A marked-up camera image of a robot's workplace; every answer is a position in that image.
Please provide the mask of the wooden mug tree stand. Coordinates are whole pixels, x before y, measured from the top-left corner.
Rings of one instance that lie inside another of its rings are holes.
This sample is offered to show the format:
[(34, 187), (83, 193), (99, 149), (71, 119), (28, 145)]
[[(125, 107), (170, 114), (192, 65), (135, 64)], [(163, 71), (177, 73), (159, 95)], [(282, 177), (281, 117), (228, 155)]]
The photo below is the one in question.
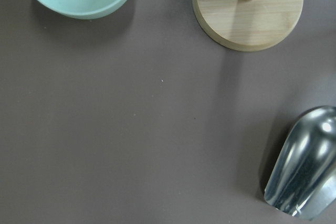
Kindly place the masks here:
[(237, 51), (260, 51), (283, 41), (297, 25), (303, 0), (192, 0), (207, 35)]

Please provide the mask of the shiny metal scoop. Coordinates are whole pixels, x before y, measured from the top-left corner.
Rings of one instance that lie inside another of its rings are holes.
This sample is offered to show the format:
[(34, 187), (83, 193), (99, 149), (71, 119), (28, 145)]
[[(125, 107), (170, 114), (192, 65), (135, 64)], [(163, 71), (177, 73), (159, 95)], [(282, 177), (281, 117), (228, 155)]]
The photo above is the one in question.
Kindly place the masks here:
[(320, 106), (293, 124), (264, 191), (266, 203), (313, 220), (335, 202), (335, 107)]

